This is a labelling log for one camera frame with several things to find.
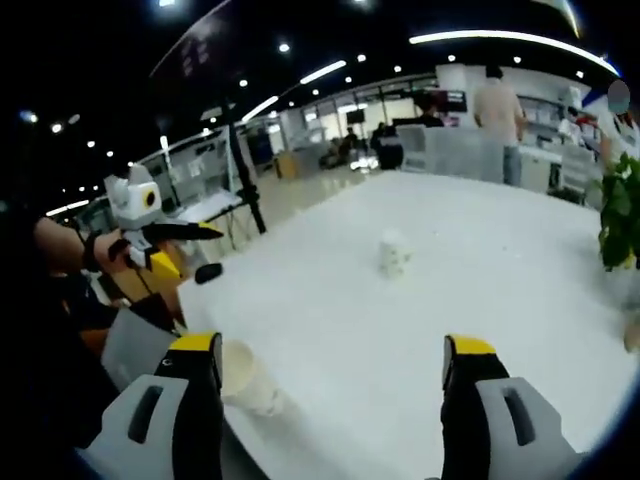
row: paper cup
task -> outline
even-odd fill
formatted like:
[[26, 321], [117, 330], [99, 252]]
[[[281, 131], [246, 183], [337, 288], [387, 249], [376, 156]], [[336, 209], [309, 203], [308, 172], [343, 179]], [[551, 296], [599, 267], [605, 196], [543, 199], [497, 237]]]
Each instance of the paper cup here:
[[222, 342], [222, 402], [273, 416], [284, 406], [282, 391], [251, 349], [237, 340]]
[[380, 241], [379, 267], [386, 277], [404, 274], [405, 265], [411, 259], [411, 252], [404, 237], [396, 231], [387, 231]]

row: ceiling light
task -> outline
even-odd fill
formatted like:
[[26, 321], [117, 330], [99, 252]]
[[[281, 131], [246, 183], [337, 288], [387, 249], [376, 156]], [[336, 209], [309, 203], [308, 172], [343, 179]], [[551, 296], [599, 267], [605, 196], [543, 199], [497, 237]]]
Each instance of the ceiling light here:
[[276, 103], [278, 101], [278, 97], [276, 95], [274, 95], [273, 97], [269, 97], [268, 99], [266, 99], [264, 102], [262, 102], [260, 105], [258, 105], [257, 107], [255, 107], [253, 110], [251, 110], [249, 113], [247, 113], [244, 117], [242, 117], [242, 121], [243, 123], [248, 122], [249, 120], [251, 120], [253, 117], [255, 117], [257, 114], [259, 114], [262, 110], [264, 110], [265, 108], [270, 107], [271, 105], [273, 105], [274, 103]]
[[580, 27], [578, 26], [578, 21], [576, 20], [576, 16], [573, 14], [573, 10], [571, 9], [571, 5], [569, 5], [569, 0], [565, 0], [564, 2], [564, 14], [569, 20], [569, 24], [571, 25], [571, 29], [573, 33], [575, 33], [576, 37], [580, 38]]
[[350, 112], [355, 112], [357, 110], [364, 110], [365, 108], [367, 108], [369, 105], [366, 103], [359, 103], [358, 105], [343, 105], [341, 107], [338, 107], [338, 113], [350, 113]]
[[35, 113], [33, 113], [31, 110], [22, 110], [19, 115], [23, 122], [28, 122], [28, 123], [38, 122], [38, 116]]
[[51, 210], [46, 213], [47, 217], [51, 217], [53, 215], [57, 215], [58, 213], [66, 212], [67, 210], [73, 210], [74, 208], [84, 207], [89, 204], [89, 200], [80, 200], [79, 202], [70, 203], [69, 205], [65, 205], [64, 207], [56, 208], [55, 210]]
[[337, 62], [334, 62], [331, 65], [327, 65], [326, 67], [323, 67], [320, 70], [317, 70], [307, 75], [306, 77], [300, 80], [300, 84], [306, 85], [307, 83], [313, 82], [314, 80], [317, 80], [320, 77], [324, 77], [328, 73], [331, 73], [335, 70], [338, 70], [339, 68], [344, 67], [346, 64], [347, 62], [345, 62], [344, 60], [338, 60]]
[[561, 42], [559, 40], [541, 37], [539, 35], [532, 35], [530, 33], [507, 32], [503, 30], [457, 30], [453, 32], [418, 35], [417, 37], [411, 37], [409, 39], [409, 43], [415, 45], [418, 43], [438, 42], [441, 40], [452, 40], [458, 38], [506, 38], [509, 40], [523, 40], [525, 42], [540, 43], [542, 45], [548, 45], [550, 47], [559, 48], [560, 50], [565, 50], [575, 55], [579, 55], [583, 58], [586, 58], [587, 60], [592, 61], [593, 63], [596, 63], [597, 65], [600, 65], [603, 68], [606, 68], [618, 77], [620, 76], [620, 73], [615, 69], [613, 65], [594, 55], [593, 53], [587, 52], [586, 50], [575, 47], [568, 43]]

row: person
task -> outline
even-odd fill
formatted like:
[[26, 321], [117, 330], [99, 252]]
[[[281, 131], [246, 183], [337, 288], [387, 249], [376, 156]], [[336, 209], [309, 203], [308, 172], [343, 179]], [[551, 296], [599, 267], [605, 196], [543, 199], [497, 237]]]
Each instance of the person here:
[[522, 139], [526, 120], [513, 88], [502, 81], [500, 67], [487, 65], [486, 72], [487, 84], [475, 93], [474, 119], [478, 127], [504, 146], [504, 183], [520, 186], [522, 165], [518, 141]]
[[358, 148], [358, 137], [353, 133], [353, 128], [347, 128], [347, 136], [342, 139], [338, 148], [338, 164], [343, 165], [349, 162], [349, 155], [352, 150]]
[[582, 129], [577, 123], [578, 110], [574, 107], [567, 108], [567, 115], [562, 119], [560, 125], [558, 125], [558, 133], [565, 141], [579, 147], [584, 146], [584, 140], [582, 138]]
[[371, 141], [369, 142], [369, 147], [371, 148], [371, 150], [376, 152], [376, 154], [378, 156], [380, 155], [380, 153], [379, 153], [379, 150], [380, 150], [380, 138], [382, 138], [382, 135], [384, 134], [384, 127], [385, 127], [384, 122], [380, 122], [378, 124], [378, 128], [376, 128], [371, 133]]
[[433, 95], [427, 94], [424, 96], [423, 101], [419, 105], [422, 110], [422, 115], [420, 116], [421, 123], [427, 127], [444, 127], [443, 121], [436, 116], [438, 112], [438, 107], [436, 104], [436, 99]]
[[344, 143], [349, 145], [349, 150], [358, 148], [358, 136], [353, 133], [353, 128], [347, 127], [347, 136], [344, 137]]
[[598, 117], [601, 132], [600, 152], [605, 168], [613, 168], [623, 153], [640, 159], [640, 131], [627, 111], [615, 114], [609, 110]]
[[83, 244], [73, 229], [8, 197], [0, 201], [0, 245], [8, 279], [1, 290], [4, 324], [13, 330], [5, 344], [15, 378], [7, 379], [8, 395], [16, 405], [13, 422], [19, 424], [9, 433], [12, 447], [21, 451], [20, 458], [34, 455], [36, 461], [21, 462], [24, 472], [34, 474], [25, 476], [64, 473], [65, 478], [79, 478], [74, 475], [86, 468], [73, 447], [93, 441], [102, 413], [118, 391], [69, 321], [49, 272], [83, 267], [118, 272], [127, 268], [128, 252], [109, 258], [119, 231]]
[[339, 138], [334, 137], [331, 139], [327, 152], [320, 157], [319, 162], [322, 170], [330, 170], [346, 163], [346, 159], [340, 158], [340, 145]]

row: green leaves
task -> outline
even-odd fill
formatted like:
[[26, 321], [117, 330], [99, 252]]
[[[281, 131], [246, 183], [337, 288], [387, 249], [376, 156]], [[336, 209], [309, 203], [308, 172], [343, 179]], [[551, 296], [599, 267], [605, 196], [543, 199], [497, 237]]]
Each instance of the green leaves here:
[[602, 263], [605, 267], [614, 268], [622, 264], [630, 253], [629, 239], [621, 232], [609, 231], [602, 246]]
[[632, 253], [640, 259], [640, 162], [624, 153], [598, 186], [603, 199], [600, 253], [602, 263], [611, 270]]
[[631, 213], [631, 199], [629, 198], [624, 183], [619, 179], [616, 179], [613, 184], [609, 204], [618, 215], [627, 217]]

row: office desk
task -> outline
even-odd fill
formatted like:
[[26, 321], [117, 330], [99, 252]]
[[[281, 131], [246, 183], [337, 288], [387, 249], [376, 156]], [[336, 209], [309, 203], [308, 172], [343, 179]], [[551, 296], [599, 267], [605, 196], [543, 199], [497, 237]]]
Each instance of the office desk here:
[[[377, 271], [397, 228], [414, 255]], [[189, 328], [247, 342], [290, 399], [278, 417], [226, 407], [272, 480], [439, 475], [443, 336], [491, 342], [562, 415], [576, 449], [604, 433], [637, 366], [599, 285], [596, 212], [522, 189], [386, 172], [180, 288]]]

